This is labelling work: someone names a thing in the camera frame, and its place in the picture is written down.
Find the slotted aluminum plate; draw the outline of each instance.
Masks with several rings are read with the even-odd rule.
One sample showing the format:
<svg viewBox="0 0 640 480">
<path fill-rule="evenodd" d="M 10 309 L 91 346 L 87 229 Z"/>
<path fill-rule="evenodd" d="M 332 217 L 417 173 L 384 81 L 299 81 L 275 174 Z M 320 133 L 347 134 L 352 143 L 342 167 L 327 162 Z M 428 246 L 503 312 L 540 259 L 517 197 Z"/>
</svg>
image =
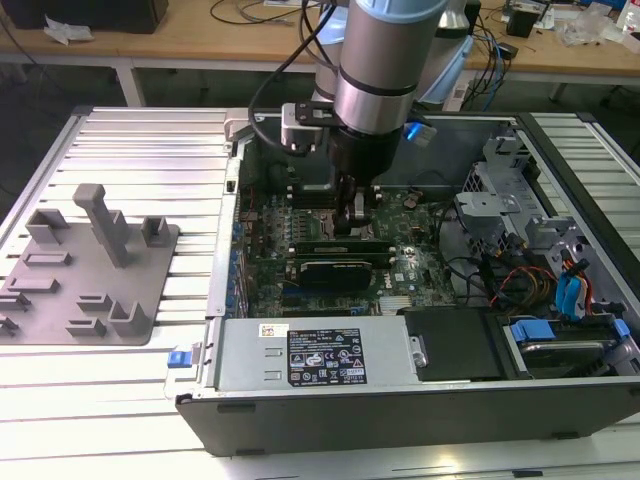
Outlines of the slotted aluminum plate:
<svg viewBox="0 0 640 480">
<path fill-rule="evenodd" d="M 574 114 L 534 114 L 602 212 L 640 258 L 640 168 L 598 124 Z M 569 215 L 544 175 L 543 191 L 559 215 Z"/>
<path fill-rule="evenodd" d="M 216 479 L 470 479 L 513 478 L 513 470 L 521 469 L 564 480 L 637 478 L 640 416 L 591 438 L 560 442 L 233 459 L 208 455 L 176 412 L 164 384 L 169 376 L 186 391 L 196 375 L 194 369 L 168 371 L 166 361 L 176 345 L 204 337 L 217 231 L 215 202 L 221 196 L 219 172 L 226 165 L 218 137 L 223 119 L 224 110 L 211 109 L 96 109 L 86 119 L 74 117 L 0 228 L 0 271 L 8 272 L 15 262 L 12 256 L 28 242 L 24 222 L 33 208 L 58 202 L 80 215 L 65 194 L 77 184 L 71 178 L 108 178 L 108 198 L 125 202 L 141 215 L 166 214 L 170 208 L 169 217 L 182 231 L 148 345 L 0 347 L 3 478 L 46 478 L 64 471 L 65 478 L 110 480 L 193 474 Z M 189 144 L 182 136 L 197 140 Z M 178 146 L 183 140 L 186 143 Z M 171 155 L 164 155 L 167 145 Z M 64 179 L 63 174 L 69 174 L 68 183 L 54 185 L 50 177 Z"/>
</svg>

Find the white sticker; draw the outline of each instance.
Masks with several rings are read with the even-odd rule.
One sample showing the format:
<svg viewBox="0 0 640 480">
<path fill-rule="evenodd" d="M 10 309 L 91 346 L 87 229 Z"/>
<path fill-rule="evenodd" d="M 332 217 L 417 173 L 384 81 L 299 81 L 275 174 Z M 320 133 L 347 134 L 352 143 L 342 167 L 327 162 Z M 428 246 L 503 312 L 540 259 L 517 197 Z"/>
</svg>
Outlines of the white sticker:
<svg viewBox="0 0 640 480">
<path fill-rule="evenodd" d="M 259 337 L 286 337 L 289 331 L 288 323 L 261 323 L 258 331 Z"/>
</svg>

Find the white paper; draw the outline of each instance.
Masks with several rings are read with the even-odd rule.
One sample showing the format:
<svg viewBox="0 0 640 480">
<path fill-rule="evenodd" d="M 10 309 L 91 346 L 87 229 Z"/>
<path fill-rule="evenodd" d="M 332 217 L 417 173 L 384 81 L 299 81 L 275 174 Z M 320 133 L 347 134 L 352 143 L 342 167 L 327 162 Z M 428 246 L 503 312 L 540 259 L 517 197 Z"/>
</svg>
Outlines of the white paper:
<svg viewBox="0 0 640 480">
<path fill-rule="evenodd" d="M 44 27 L 44 33 L 63 45 L 68 46 L 71 40 L 89 42 L 94 39 L 89 27 L 56 22 L 47 16 L 45 18 L 48 26 Z"/>
<path fill-rule="evenodd" d="M 285 338 L 288 331 L 288 323 L 261 323 L 258 337 Z"/>
</svg>

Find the gray plastic part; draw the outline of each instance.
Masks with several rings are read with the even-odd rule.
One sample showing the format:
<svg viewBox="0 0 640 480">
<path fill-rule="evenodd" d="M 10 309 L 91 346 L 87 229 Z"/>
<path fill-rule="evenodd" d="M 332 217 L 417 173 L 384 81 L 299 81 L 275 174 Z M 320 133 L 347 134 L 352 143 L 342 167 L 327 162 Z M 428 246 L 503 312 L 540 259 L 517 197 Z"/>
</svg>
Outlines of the gray plastic part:
<svg viewBox="0 0 640 480">
<path fill-rule="evenodd" d="M 10 318 L 0 315 L 0 337 L 13 337 L 18 328 L 18 325 L 13 323 Z"/>
<path fill-rule="evenodd" d="M 91 192 L 97 190 L 96 195 L 89 195 L 92 201 L 100 199 L 103 189 L 99 185 L 97 189 L 91 187 Z M 80 196 L 81 203 L 86 204 L 86 196 Z M 96 208 L 97 216 L 103 216 L 100 206 Z M 67 224 L 61 215 L 48 211 L 44 218 L 55 219 L 53 227 L 66 227 L 52 228 L 56 238 L 53 245 L 32 239 L 7 277 L 0 290 L 0 314 L 9 315 L 19 328 L 13 330 L 13 336 L 0 336 L 0 344 L 144 345 L 149 341 L 179 228 L 168 225 L 162 217 L 153 217 L 145 228 L 154 235 L 145 238 L 142 225 L 127 225 L 122 213 L 104 208 L 110 233 L 101 238 L 122 242 L 127 252 L 126 267 L 114 265 L 109 249 L 96 240 L 96 225 L 101 224 Z M 64 260 L 67 256 L 71 261 L 48 262 L 50 257 Z M 27 291 L 28 298 L 22 293 Z M 88 330 L 85 334 L 82 329 L 102 331 L 95 319 L 104 334 Z"/>
<path fill-rule="evenodd" d="M 102 185 L 82 183 L 73 194 L 73 202 L 87 212 L 93 232 L 98 242 L 104 247 L 116 268 L 127 266 L 127 241 L 123 230 L 126 226 L 124 216 L 117 212 L 111 216 L 104 203 L 105 190 Z"/>
<path fill-rule="evenodd" d="M 104 337 L 107 328 L 98 318 L 85 318 L 80 320 L 69 320 L 67 332 L 74 337 Z"/>
<path fill-rule="evenodd" d="M 30 267 L 55 267 L 71 263 L 69 252 L 30 253 L 22 261 Z"/>
<path fill-rule="evenodd" d="M 23 293 L 0 292 L 0 312 L 21 310 L 26 312 L 31 302 Z"/>
<path fill-rule="evenodd" d="M 76 303 L 83 312 L 108 312 L 111 310 L 111 305 L 113 305 L 109 295 L 91 293 L 79 295 Z"/>
<path fill-rule="evenodd" d="M 114 302 L 108 320 L 121 337 L 140 335 L 153 325 L 153 321 L 144 314 L 138 302 L 133 304 L 130 313 L 125 312 L 118 302 Z"/>
<path fill-rule="evenodd" d="M 7 290 L 22 293 L 55 293 L 60 284 L 55 278 L 13 278 Z"/>
<path fill-rule="evenodd" d="M 36 243 L 45 246 L 58 245 L 60 242 L 53 232 L 69 225 L 58 210 L 41 209 L 33 212 L 26 227 Z"/>
<path fill-rule="evenodd" d="M 140 226 L 147 247 L 166 247 L 169 241 L 169 227 L 164 217 L 147 217 Z"/>
</svg>

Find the blue latch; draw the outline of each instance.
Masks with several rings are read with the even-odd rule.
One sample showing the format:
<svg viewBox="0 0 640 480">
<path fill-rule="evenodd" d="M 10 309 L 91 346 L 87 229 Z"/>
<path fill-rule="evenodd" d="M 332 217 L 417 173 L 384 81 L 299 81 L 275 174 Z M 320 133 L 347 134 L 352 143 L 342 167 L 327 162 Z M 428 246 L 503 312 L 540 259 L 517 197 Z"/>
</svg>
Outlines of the blue latch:
<svg viewBox="0 0 640 480">
<path fill-rule="evenodd" d="M 174 350 L 169 352 L 169 359 L 167 360 L 167 366 L 169 368 L 191 368 L 191 359 L 193 358 L 192 352 L 180 352 Z"/>
<path fill-rule="evenodd" d="M 624 340 L 625 338 L 631 336 L 631 331 L 629 330 L 629 327 L 627 326 L 625 321 L 622 320 L 621 318 L 616 318 L 613 321 L 613 326 L 615 327 L 616 332 L 618 332 L 618 335 L 620 335 L 620 340 Z"/>
<path fill-rule="evenodd" d="M 511 333 L 516 343 L 553 340 L 556 338 L 549 321 L 540 318 L 518 320 L 511 325 Z"/>
</svg>

